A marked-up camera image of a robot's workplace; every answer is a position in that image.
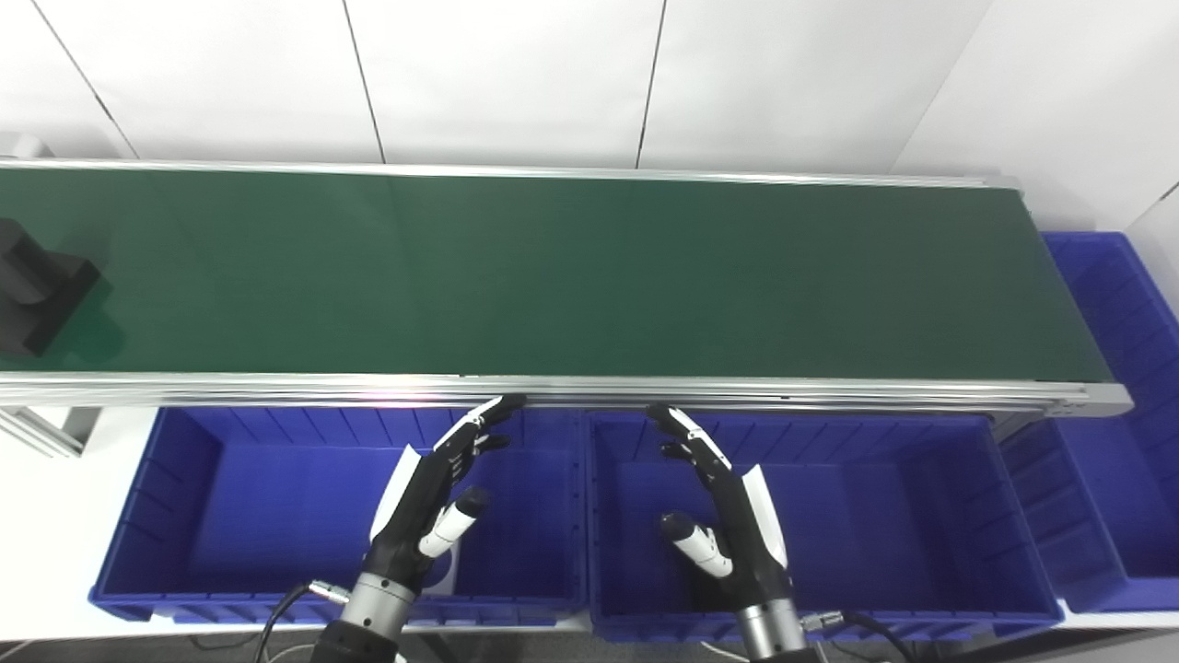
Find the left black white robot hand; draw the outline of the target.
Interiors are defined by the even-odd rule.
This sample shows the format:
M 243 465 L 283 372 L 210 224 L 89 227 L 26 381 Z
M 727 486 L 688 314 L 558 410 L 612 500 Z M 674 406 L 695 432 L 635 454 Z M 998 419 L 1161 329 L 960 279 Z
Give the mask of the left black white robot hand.
M 429 453 L 403 451 L 380 499 L 378 514 L 388 517 L 374 523 L 363 575 L 377 576 L 380 587 L 400 585 L 422 593 L 434 563 L 449 553 L 490 503 L 483 487 L 469 486 L 459 495 L 452 491 L 476 458 L 509 445 L 509 436 L 490 433 L 492 425 L 508 420 L 526 401 L 523 393 L 496 396 L 459 418 Z

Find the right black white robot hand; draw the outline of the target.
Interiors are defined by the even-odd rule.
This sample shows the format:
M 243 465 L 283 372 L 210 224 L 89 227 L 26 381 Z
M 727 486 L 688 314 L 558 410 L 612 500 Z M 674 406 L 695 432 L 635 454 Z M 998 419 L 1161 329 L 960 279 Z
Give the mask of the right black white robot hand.
M 718 516 L 716 526 L 704 526 L 685 513 L 665 513 L 661 537 L 718 583 L 732 611 L 792 599 L 785 543 L 762 471 L 737 473 L 713 436 L 670 403 L 648 403 L 646 415 L 673 436 L 661 444 L 661 457 L 690 462 Z

